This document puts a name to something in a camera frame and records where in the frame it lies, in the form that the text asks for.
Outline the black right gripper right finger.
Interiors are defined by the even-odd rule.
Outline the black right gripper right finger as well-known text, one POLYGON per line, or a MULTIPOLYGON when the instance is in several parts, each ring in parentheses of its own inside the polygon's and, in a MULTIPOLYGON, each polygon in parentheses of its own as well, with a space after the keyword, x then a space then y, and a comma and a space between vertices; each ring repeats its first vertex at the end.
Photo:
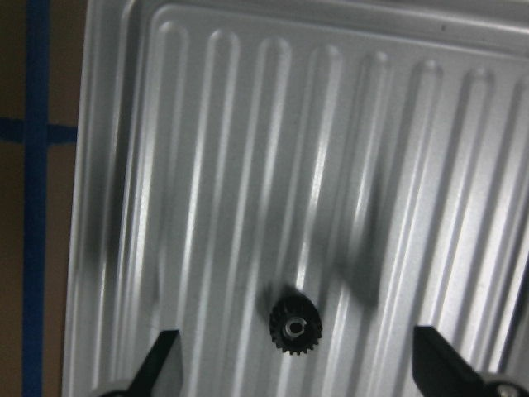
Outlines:
POLYGON ((413 380, 422 396, 495 396, 496 390, 431 326, 413 329, 413 380))

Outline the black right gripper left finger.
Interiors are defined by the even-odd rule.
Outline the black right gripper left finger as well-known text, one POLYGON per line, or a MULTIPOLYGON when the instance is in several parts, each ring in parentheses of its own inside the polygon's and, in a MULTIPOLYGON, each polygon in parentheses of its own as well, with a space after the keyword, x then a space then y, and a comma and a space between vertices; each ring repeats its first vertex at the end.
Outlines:
POLYGON ((183 388, 183 353, 179 330, 162 331, 136 376, 128 396, 180 396, 183 388))

